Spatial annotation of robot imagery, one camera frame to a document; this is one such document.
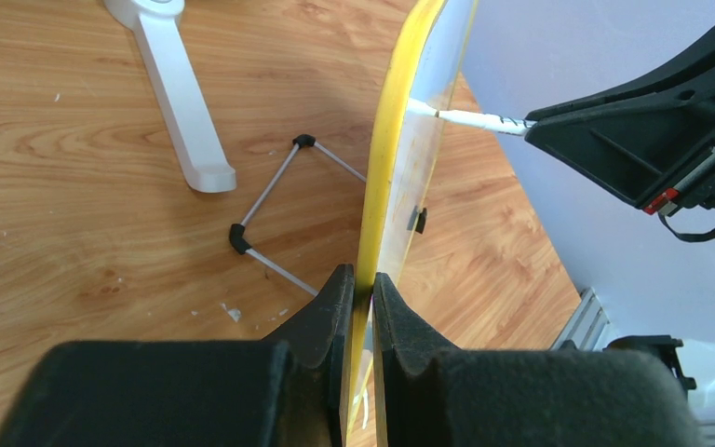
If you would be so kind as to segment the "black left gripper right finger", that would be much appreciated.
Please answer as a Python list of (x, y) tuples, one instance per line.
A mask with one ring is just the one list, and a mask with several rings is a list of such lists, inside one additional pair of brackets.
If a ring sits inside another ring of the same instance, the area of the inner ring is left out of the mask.
[(684, 390), (629, 349), (469, 350), (373, 285), (382, 446), (699, 446)]

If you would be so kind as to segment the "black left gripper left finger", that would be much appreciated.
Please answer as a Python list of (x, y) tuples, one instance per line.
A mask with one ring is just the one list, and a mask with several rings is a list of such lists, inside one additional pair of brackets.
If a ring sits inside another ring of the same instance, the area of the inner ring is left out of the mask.
[(259, 340), (74, 341), (35, 365), (0, 446), (341, 446), (355, 275)]

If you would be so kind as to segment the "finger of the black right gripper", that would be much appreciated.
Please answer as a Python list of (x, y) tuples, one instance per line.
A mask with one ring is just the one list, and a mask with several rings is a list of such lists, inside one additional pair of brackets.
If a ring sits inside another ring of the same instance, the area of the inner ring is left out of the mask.
[[(715, 68), (682, 87), (536, 121), (525, 140), (640, 210), (669, 198), (691, 208), (682, 180), (715, 163)], [(704, 175), (715, 173), (715, 164)]]
[(529, 112), (528, 120), (542, 119), (591, 109), (613, 102), (682, 87), (715, 68), (715, 25), (692, 45), (651, 72), (625, 84), (577, 100), (562, 102)]

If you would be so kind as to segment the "white whiteboard marker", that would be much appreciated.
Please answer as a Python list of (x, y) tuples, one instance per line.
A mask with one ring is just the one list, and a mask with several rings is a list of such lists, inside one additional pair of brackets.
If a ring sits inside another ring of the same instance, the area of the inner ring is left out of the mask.
[(455, 125), (519, 137), (524, 137), (537, 124), (536, 121), (502, 115), (461, 110), (439, 110), (415, 99), (408, 100), (407, 111), (418, 115), (435, 117)]

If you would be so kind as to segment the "yellow framed whiteboard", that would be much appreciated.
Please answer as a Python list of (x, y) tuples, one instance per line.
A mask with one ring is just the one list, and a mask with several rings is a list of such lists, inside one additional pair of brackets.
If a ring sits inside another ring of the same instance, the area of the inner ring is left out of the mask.
[(398, 280), (438, 159), (444, 124), (426, 111), (446, 109), (458, 84), (475, 1), (419, 1), (403, 22), (385, 73), (371, 133), (344, 376), (347, 432), (371, 374), (364, 347), (376, 274)]

